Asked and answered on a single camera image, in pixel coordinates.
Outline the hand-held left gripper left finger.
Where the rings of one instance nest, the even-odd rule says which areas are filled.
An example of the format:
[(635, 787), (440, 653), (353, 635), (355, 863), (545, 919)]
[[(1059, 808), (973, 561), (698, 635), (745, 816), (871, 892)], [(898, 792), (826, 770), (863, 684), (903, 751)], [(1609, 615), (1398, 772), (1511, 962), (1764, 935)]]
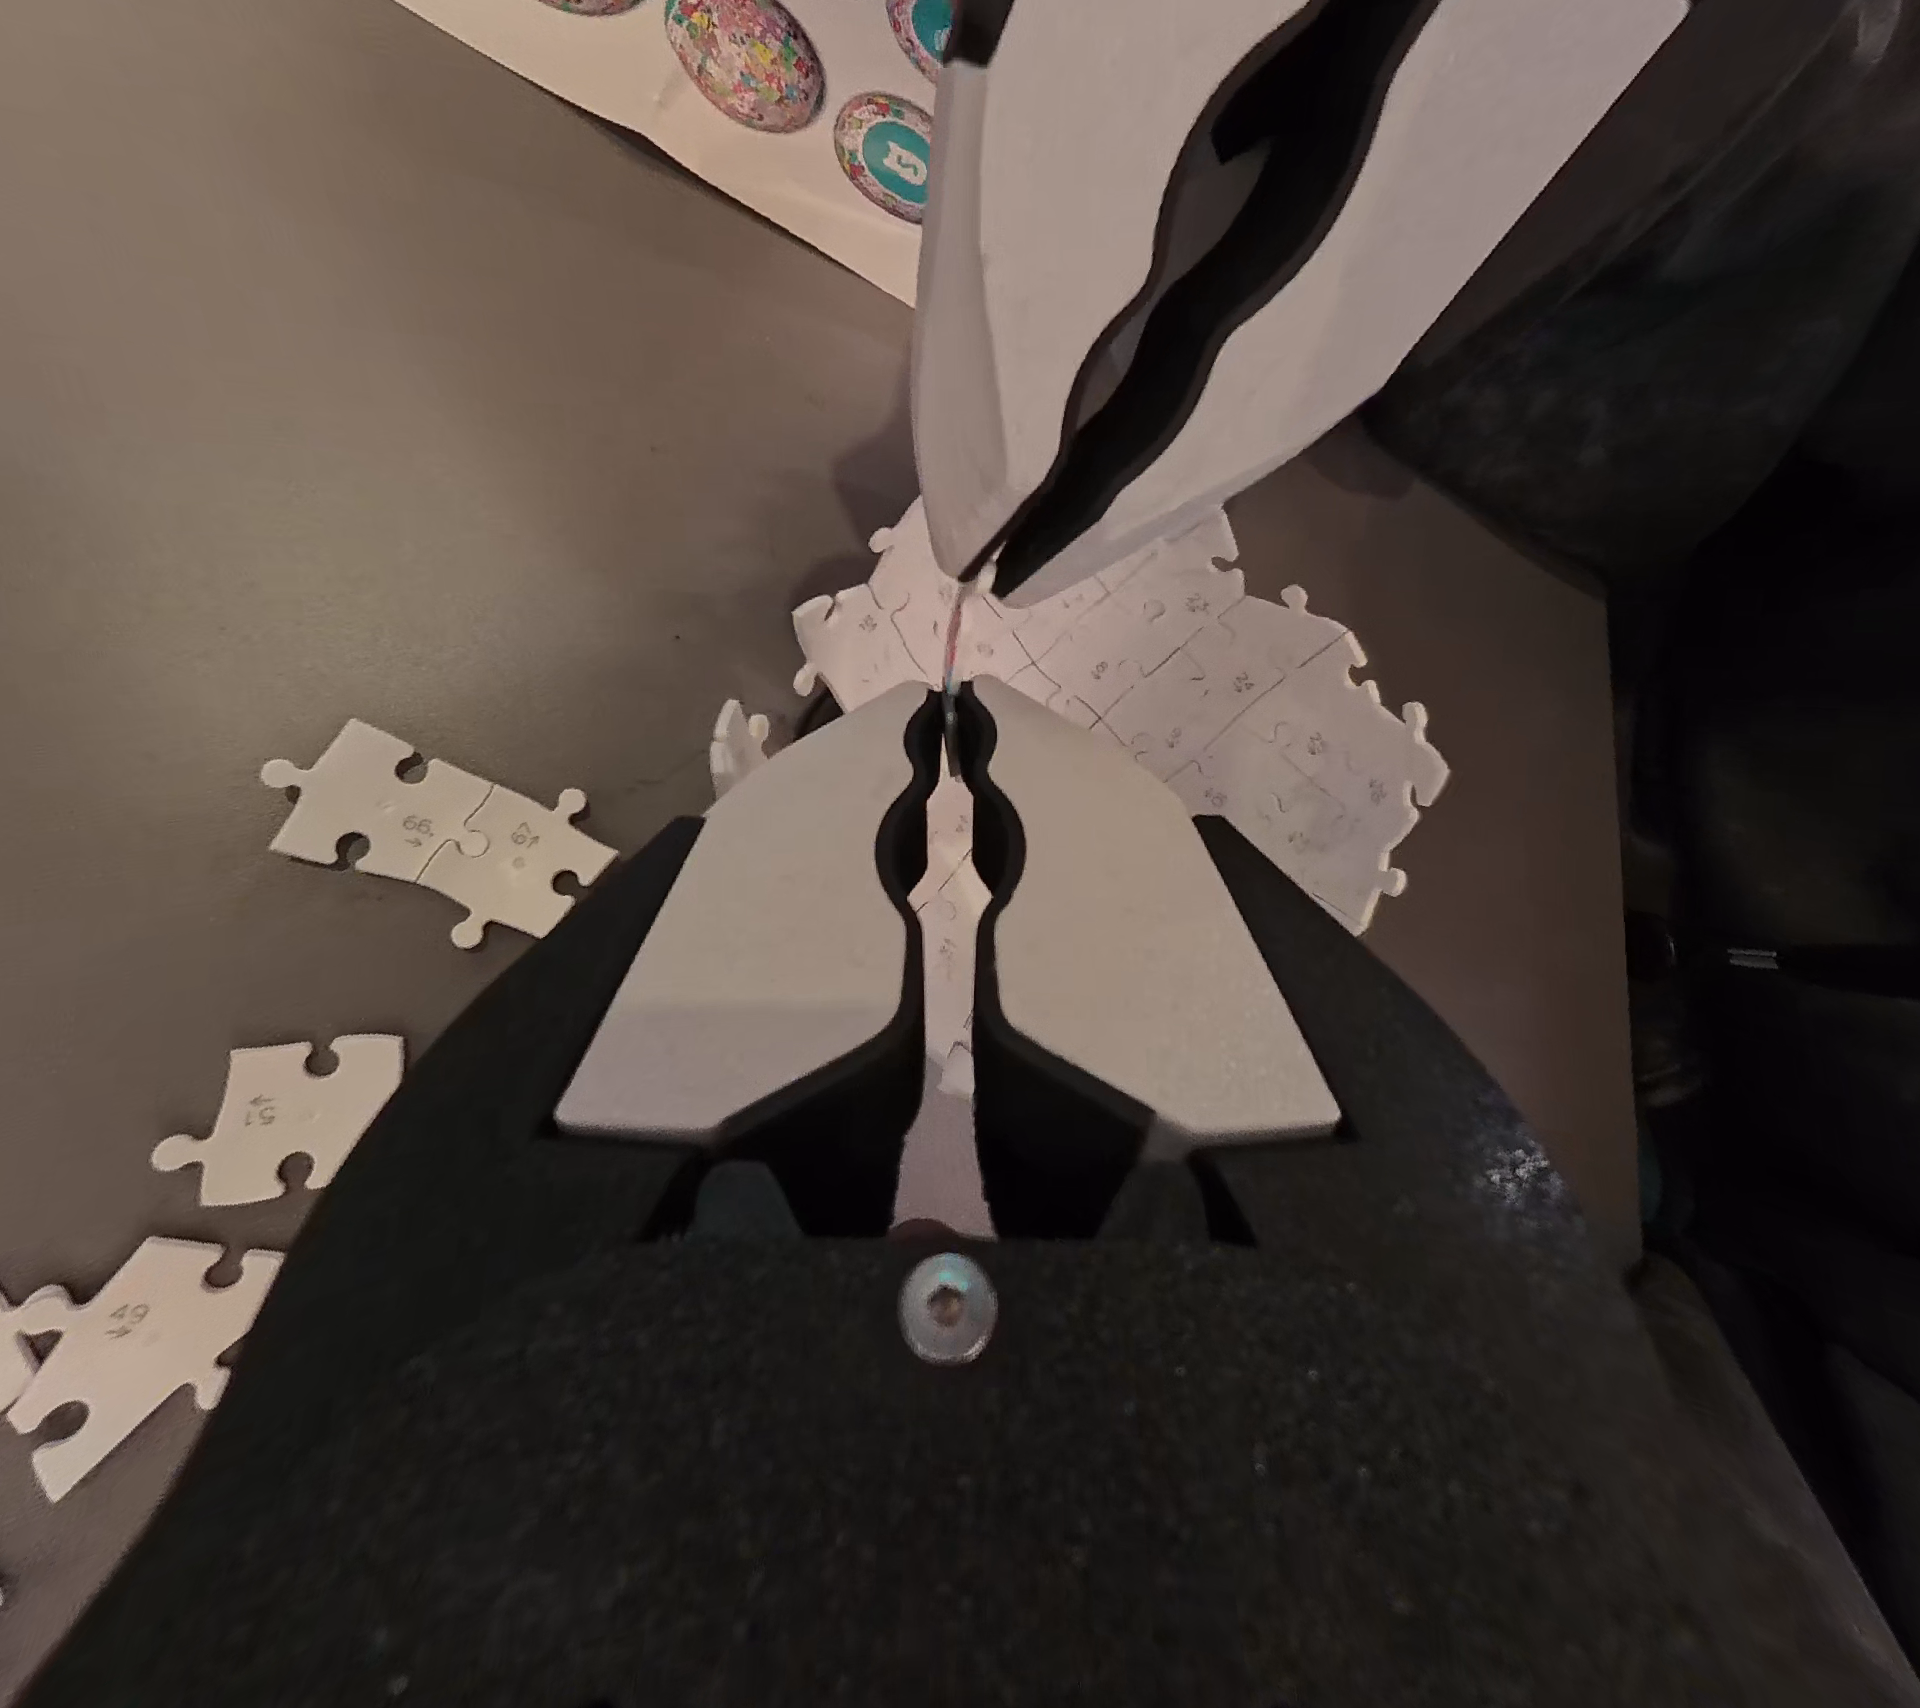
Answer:
[(773, 1172), (811, 1236), (882, 1236), (924, 1100), (941, 699), (898, 684), (738, 777), (559, 1097), (566, 1137)]

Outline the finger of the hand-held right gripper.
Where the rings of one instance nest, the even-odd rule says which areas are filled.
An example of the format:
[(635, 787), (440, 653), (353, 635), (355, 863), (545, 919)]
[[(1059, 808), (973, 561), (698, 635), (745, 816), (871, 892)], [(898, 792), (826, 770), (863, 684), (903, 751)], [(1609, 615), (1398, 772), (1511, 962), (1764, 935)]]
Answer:
[(1189, 327), (1191, 268), (1148, 318), (1112, 404), (996, 556), (1031, 603), (1181, 535), (1373, 402), (1690, 0), (1430, 0), (1338, 207), (1272, 290)]
[(1039, 501), (1083, 361), (1151, 285), (1189, 137), (1309, 4), (955, 0), (909, 359), (924, 523), (947, 575)]

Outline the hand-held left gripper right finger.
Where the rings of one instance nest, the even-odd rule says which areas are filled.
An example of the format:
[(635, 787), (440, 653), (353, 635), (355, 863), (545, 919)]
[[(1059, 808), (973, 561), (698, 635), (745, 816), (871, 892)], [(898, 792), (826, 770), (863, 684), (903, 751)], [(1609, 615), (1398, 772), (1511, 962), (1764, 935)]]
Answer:
[(1142, 1164), (1315, 1144), (1338, 1103), (1189, 808), (968, 684), (973, 1149), (996, 1236), (1097, 1236)]

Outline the partly built white puzzle ball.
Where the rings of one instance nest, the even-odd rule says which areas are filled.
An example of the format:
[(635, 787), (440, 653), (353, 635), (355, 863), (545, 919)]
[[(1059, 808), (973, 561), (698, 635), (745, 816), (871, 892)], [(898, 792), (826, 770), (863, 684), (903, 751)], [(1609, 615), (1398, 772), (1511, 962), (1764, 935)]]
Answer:
[(866, 582), (792, 611), (793, 689), (852, 712), (951, 668), (1025, 692), (1223, 816), (1354, 935), (1406, 892), (1398, 848), (1449, 782), (1428, 712), (1390, 712), (1362, 676), (1356, 636), (1289, 587), (1245, 592), (1223, 511), (1135, 550), (1081, 587), (1012, 607), (963, 592), (930, 556), (913, 503), (871, 537)]

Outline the puzzle pieces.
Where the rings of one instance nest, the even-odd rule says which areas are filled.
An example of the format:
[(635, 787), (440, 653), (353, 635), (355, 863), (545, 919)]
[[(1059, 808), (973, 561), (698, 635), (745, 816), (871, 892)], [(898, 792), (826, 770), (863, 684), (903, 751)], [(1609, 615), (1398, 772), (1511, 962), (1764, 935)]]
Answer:
[[(410, 783), (396, 770), (410, 749), (365, 722), (347, 722), (315, 765), (263, 762), (261, 782), (295, 794), (273, 851), (334, 864), (339, 843), (369, 843), (355, 873), (418, 885), (462, 911), (452, 948), (474, 950), (489, 929), (551, 935), (571, 912), (555, 875), (600, 880), (610, 851), (575, 827), (583, 794), (566, 787), (538, 808), (445, 762), (426, 762)], [(386, 1031), (327, 1042), (327, 1070), (313, 1070), (309, 1042), (230, 1048), (220, 1108), (202, 1134), (170, 1134), (150, 1149), (154, 1173), (199, 1172), (199, 1213), (263, 1207), (288, 1194), (284, 1169), (301, 1161), (306, 1194), (339, 1194), (313, 1216), (315, 1262), (291, 1294), (295, 1311), (315, 1311), (327, 1328), (372, 1340), (376, 1360), (400, 1360), (429, 1328), (448, 1328), (485, 1294), (480, 1267), (534, 1275), (561, 1262), (592, 1236), (621, 1236), (643, 1200), (641, 1149), (594, 1149), (581, 1188), (566, 1188), (555, 1164), (555, 1126), (538, 1097), (555, 1100), (551, 1062), (518, 1095), (503, 1037), (472, 1023), (507, 1011), (529, 1023), (534, 1000), (559, 992), (561, 1042), (588, 1035), (588, 1008), (575, 996), (588, 962), (610, 950), (592, 942), (635, 935), (641, 911), (664, 900), (698, 816), (659, 831), (614, 885), (614, 911), (588, 911), (581, 938), (559, 962), (534, 962), (534, 975), (500, 981), (445, 1031), (445, 1062), (418, 1057), (400, 1081), (403, 1042)], [(49, 1284), (19, 1306), (3, 1305), (3, 1423), (31, 1436), (58, 1410), (82, 1423), (31, 1450), (31, 1477), (49, 1501), (83, 1485), (154, 1410), (190, 1391), (210, 1410), (226, 1386), (226, 1353), (251, 1333), (267, 1284), (284, 1272), (275, 1250), (241, 1250), (240, 1278), (210, 1284), (225, 1258), (220, 1241), (148, 1236), (95, 1290), (73, 1299)]]

